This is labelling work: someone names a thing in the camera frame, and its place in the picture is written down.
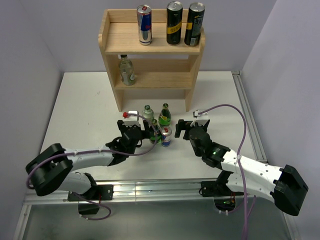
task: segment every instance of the wooden shelf unit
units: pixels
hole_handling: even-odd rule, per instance
[[[114,98],[121,112],[124,90],[178,89],[184,90],[185,109],[191,106],[198,71],[205,48],[205,32],[201,29],[199,45],[187,46],[184,42],[188,10],[183,10],[181,42],[176,46],[167,43],[167,11],[152,10],[152,43],[141,45],[138,37],[135,9],[106,9],[98,35],[99,48],[108,73]],[[121,81],[119,57],[121,54],[188,55],[188,59],[131,58],[136,83],[126,86]]]

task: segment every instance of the bottle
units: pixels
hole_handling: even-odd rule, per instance
[[[168,103],[162,105],[162,111],[159,115],[159,124],[161,127],[169,126],[171,123],[171,113],[169,111]]]
[[[157,119],[152,119],[152,125],[154,126],[155,130],[156,130],[156,134],[154,129],[152,128],[152,126],[150,126],[149,131],[150,131],[150,142],[153,144],[156,143],[160,143],[161,142],[161,131],[160,128],[158,126],[158,121]]]
[[[150,122],[155,118],[154,111],[150,108],[150,105],[145,105],[142,111],[142,116],[148,119]]]
[[[119,63],[120,74],[124,85],[131,86],[135,81],[135,73],[132,62],[128,59],[127,55],[120,55],[121,60]]]

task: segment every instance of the black can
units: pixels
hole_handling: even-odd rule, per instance
[[[181,2],[172,1],[166,7],[166,42],[177,45],[181,40],[183,7]]]
[[[199,44],[201,27],[205,15],[205,5],[200,2],[191,3],[186,21],[184,43],[194,47]]]

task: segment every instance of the white table surface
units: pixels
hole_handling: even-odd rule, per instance
[[[178,120],[192,120],[193,111],[197,109],[218,104],[241,108],[231,72],[199,72],[190,112],[185,112],[184,99],[174,99],[178,92],[165,91],[160,94],[162,99],[155,99],[156,92],[148,90],[130,92],[126,96],[133,98],[138,95],[144,99],[126,100],[123,111],[137,110],[141,113],[144,105],[149,104],[158,117],[162,104],[166,102],[172,115],[174,134]],[[236,151],[244,127],[239,114],[230,107],[221,107],[210,111],[209,117],[211,140]],[[54,105],[42,151],[54,143],[74,149],[102,146],[121,135],[117,127],[117,120],[121,119],[122,113],[118,112],[106,72],[67,72]],[[220,170],[207,166],[200,157],[196,157],[190,142],[182,139],[183,134],[180,138],[173,138],[169,147],[158,144],[146,155],[129,157],[110,167],[84,168],[81,172],[92,174],[96,180],[114,181],[216,178]],[[149,140],[145,139],[136,153],[150,146]],[[248,133],[241,154],[255,159]]]

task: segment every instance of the energy drink can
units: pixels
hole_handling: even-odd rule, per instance
[[[139,41],[142,45],[149,45],[152,41],[151,7],[140,5],[136,8],[138,20]]]
[[[164,147],[170,146],[170,144],[171,144],[171,135],[172,135],[171,127],[164,126],[161,129],[161,134],[162,134],[161,145],[164,146]]]
[[[177,45],[181,40],[183,7],[181,2],[172,1],[166,7],[166,42]]]
[[[191,3],[186,21],[184,43],[194,47],[199,44],[201,27],[205,15],[205,5],[200,2]]]

